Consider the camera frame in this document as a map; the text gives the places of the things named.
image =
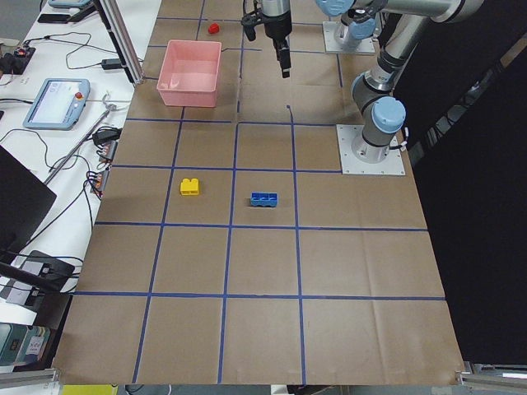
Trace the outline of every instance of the white table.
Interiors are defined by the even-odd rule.
[[[118,4],[138,57],[144,58],[161,0],[149,0],[148,2],[143,0],[118,0]],[[61,13],[64,11],[53,9],[46,4],[42,12]],[[90,33],[92,34],[91,45],[114,50],[108,32],[98,14],[90,15],[77,24],[53,25],[36,22],[26,36],[26,40],[72,31]],[[86,39],[80,35],[69,35],[59,38],[78,40],[79,43],[85,42],[84,40]],[[48,161],[50,164],[66,155],[100,117],[105,110],[105,106],[101,101],[107,93],[110,94],[109,101],[115,102],[119,110],[110,113],[109,117],[102,124],[109,124],[118,128],[124,125],[128,105],[133,96],[133,85],[128,81],[123,70],[106,72],[101,67],[68,70],[65,56],[68,52],[74,50],[76,46],[44,40],[32,42],[30,45],[36,47],[36,52],[28,68],[22,76],[14,76],[11,83],[6,86],[0,86],[0,98],[34,100],[45,78],[86,78],[91,82],[91,93],[86,103],[86,108],[72,130],[38,131],[39,135],[49,146]],[[72,65],[97,63],[103,58],[117,58],[117,55],[91,49],[81,49],[72,56]],[[10,77],[9,75],[3,76],[0,83],[9,81]],[[22,103],[0,102],[0,110],[5,111],[3,118],[0,119],[0,138],[13,128],[22,128],[22,121],[29,108],[29,105]],[[33,133],[12,132],[2,142],[2,146],[11,152],[25,167],[33,171],[40,180],[47,178],[49,172],[44,163],[44,145]],[[92,143],[85,143],[81,147],[79,155],[87,159],[92,170],[96,169],[99,157],[96,154],[96,147]],[[83,160],[78,160],[72,169],[61,170],[55,179],[51,181],[49,187],[57,194],[57,200],[42,222],[40,229],[53,220],[79,194],[86,171],[86,163]],[[91,212],[95,218],[100,202],[94,195],[90,194],[89,200]],[[68,255],[84,258],[90,236],[91,227],[88,206],[86,199],[80,197],[60,219],[54,222],[35,242],[30,244],[23,253],[29,253],[33,249],[38,249],[51,256]],[[24,258],[17,258],[13,265],[20,266],[23,261]],[[76,266],[79,265],[79,262],[69,262]],[[64,290],[72,288],[75,285],[74,281],[76,280],[68,280]],[[7,279],[2,278],[0,282],[5,284]],[[32,324],[34,319],[35,313],[21,306],[7,304],[5,300],[0,299],[0,321]],[[0,368],[0,373],[9,371],[12,371],[12,367]],[[10,393],[10,391],[13,390],[0,390],[0,393]],[[43,395],[56,393],[57,391],[58,388],[31,386],[30,388],[24,388],[20,393],[38,393]]]
[[[144,58],[152,29],[156,22],[161,0],[144,2],[141,0],[118,0],[133,46],[139,58]],[[46,4],[43,13],[64,13]],[[90,33],[90,45],[114,51],[110,36],[97,13],[89,15],[84,21],[69,24],[42,24],[36,22],[30,29],[26,40],[46,35],[63,35],[72,32]],[[83,44],[85,35],[66,35],[55,37],[57,40],[68,40]],[[86,78],[91,83],[89,100],[101,100],[110,93],[112,100],[130,101],[133,86],[128,81],[123,69],[105,71],[100,66],[70,70],[66,66],[66,55],[78,46],[61,44],[49,40],[36,40],[30,43],[36,48],[35,54],[26,71],[21,76],[14,76],[6,86],[0,86],[0,97],[15,99],[34,99],[45,78]],[[83,48],[70,57],[71,67],[81,67],[100,62],[105,58],[117,58],[116,53],[106,53],[95,49]],[[5,84],[11,78],[5,75],[0,79]]]

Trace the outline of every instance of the power adapter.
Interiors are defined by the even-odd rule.
[[[118,68],[123,68],[121,65],[120,59],[102,59],[102,62],[100,62],[100,66],[103,70],[116,70]]]
[[[119,140],[121,137],[122,128],[101,128],[93,133],[93,143],[96,146],[102,146],[105,142],[112,140]]]

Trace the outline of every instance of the pink plastic bin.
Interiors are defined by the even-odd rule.
[[[165,105],[216,107],[222,43],[172,39],[157,82]]]

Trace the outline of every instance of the black wall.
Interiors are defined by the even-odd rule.
[[[526,72],[527,49],[414,170],[472,362],[527,364]]]
[[[526,31],[525,0],[486,0],[465,21],[432,23],[394,91],[408,112],[408,146],[419,141]]]

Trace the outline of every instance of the metal rod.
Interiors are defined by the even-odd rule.
[[[114,44],[128,80],[135,86],[143,83],[144,72],[138,61],[138,55],[133,47],[117,2],[115,0],[93,0],[93,4],[96,6],[100,19]]]
[[[0,388],[4,389],[34,384],[46,384],[57,380],[58,371],[56,369],[2,373],[0,374]]]
[[[91,134],[96,130],[97,126],[99,126],[99,123],[105,119],[110,111],[113,111],[115,109],[114,105],[107,106],[106,110],[102,115],[97,119],[97,121],[93,124],[93,126],[90,128],[88,133],[86,133],[82,139],[75,145],[74,148],[70,150],[70,152],[55,166],[55,168],[51,171],[51,174],[48,176],[48,178],[44,181],[44,185],[48,185],[52,179],[55,178],[55,176],[58,174],[58,172],[66,165],[66,163],[71,159],[73,154],[77,152],[77,150],[81,147],[82,144],[86,142],[88,137],[91,136]]]

